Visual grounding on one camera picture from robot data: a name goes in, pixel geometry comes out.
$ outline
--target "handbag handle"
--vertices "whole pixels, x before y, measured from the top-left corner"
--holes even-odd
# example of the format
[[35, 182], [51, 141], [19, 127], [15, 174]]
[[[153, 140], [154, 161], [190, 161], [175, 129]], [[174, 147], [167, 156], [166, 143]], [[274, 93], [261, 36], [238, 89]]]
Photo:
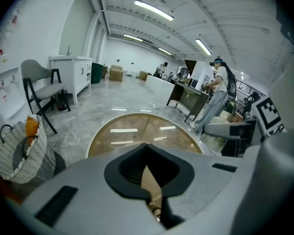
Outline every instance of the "handbag handle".
[[2, 137], [1, 134], [2, 134], [2, 130], [3, 130], [3, 128], [6, 127], [6, 126], [10, 127], [10, 130], [13, 129], [13, 127], [12, 127], [11, 125], [9, 125], [9, 124], [4, 124], [4, 125], [1, 127], [1, 129], [0, 129], [0, 139], [1, 139], [1, 142], [2, 142], [2, 143], [4, 143], [4, 139], [3, 139], [3, 137]]
[[27, 159], [28, 156], [26, 155], [26, 152], [24, 151], [24, 147], [25, 147], [25, 144], [26, 144], [26, 142], [27, 142], [27, 140], [28, 140], [29, 138], [38, 138], [38, 136], [37, 136], [37, 135], [28, 136], [28, 137], [26, 137], [26, 138], [24, 138], [24, 139], [22, 140], [22, 142], [23, 142], [23, 144], [22, 144], [22, 151], [23, 151], [23, 154], [24, 154], [24, 158], [25, 158], [25, 159]]

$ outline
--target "gray chair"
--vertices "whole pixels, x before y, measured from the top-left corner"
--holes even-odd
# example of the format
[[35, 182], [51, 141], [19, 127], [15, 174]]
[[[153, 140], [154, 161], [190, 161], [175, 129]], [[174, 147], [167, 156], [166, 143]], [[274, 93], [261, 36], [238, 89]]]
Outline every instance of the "gray chair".
[[[50, 98], [51, 99], [51, 108], [53, 110], [53, 104], [54, 104], [54, 95], [56, 95], [58, 92], [62, 92], [64, 102], [69, 110], [71, 111], [68, 100], [66, 98], [66, 95], [63, 91], [64, 84], [61, 83], [60, 78], [60, 72], [59, 69], [46, 69], [42, 67], [37, 61], [28, 59], [22, 62], [21, 64], [21, 70], [22, 70], [22, 77], [23, 77], [23, 84], [25, 89], [26, 98], [30, 107], [31, 112], [33, 113], [33, 110], [31, 108], [30, 103], [35, 100], [40, 114], [45, 118], [46, 122], [50, 126], [50, 128], [53, 130], [54, 133], [57, 133], [55, 128], [50, 123], [49, 119], [46, 117], [46, 114], [43, 110], [43, 108], [40, 105], [40, 102], [44, 99]], [[59, 83], [54, 84], [53, 83], [53, 76], [54, 73], [57, 72], [58, 81]], [[51, 77], [51, 84], [44, 86], [43, 88], [35, 91], [33, 88], [33, 82], [43, 79], [43, 78], [49, 78]], [[31, 98], [29, 98], [28, 95], [28, 86], [30, 87], [30, 90], [32, 92]]]

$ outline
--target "woven basket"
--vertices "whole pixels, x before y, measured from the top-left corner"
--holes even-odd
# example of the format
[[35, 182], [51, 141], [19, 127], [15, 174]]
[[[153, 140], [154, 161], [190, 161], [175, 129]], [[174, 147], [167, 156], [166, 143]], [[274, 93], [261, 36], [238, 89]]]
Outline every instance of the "woven basket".
[[[5, 180], [19, 184], [28, 183], [37, 178], [47, 180], [53, 177], [55, 169], [54, 151], [47, 146], [47, 137], [39, 115], [33, 115], [39, 123], [39, 128], [28, 145], [25, 123], [18, 122], [13, 126], [4, 125], [0, 130], [0, 174]], [[5, 126], [10, 130], [1, 137]]]

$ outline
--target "metal railing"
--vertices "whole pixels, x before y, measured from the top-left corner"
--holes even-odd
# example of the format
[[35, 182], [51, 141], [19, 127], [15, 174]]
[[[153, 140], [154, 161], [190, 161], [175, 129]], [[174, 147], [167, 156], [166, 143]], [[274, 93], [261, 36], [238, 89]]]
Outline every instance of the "metal railing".
[[261, 93], [260, 91], [256, 90], [255, 88], [251, 87], [250, 85], [242, 82], [242, 81], [239, 81], [239, 80], [236, 80], [236, 88], [238, 90], [241, 90], [249, 95], [252, 95], [253, 92], [257, 92], [260, 96], [260, 98], [263, 98], [265, 97], [266, 95]]

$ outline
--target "sink faucet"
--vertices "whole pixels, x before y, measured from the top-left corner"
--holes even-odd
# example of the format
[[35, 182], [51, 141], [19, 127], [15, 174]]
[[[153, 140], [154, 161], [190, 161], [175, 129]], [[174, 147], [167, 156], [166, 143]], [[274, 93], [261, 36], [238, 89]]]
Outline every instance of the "sink faucet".
[[69, 45], [67, 56], [71, 56], [72, 55], [72, 52], [70, 52], [70, 48], [71, 48], [71, 45]]

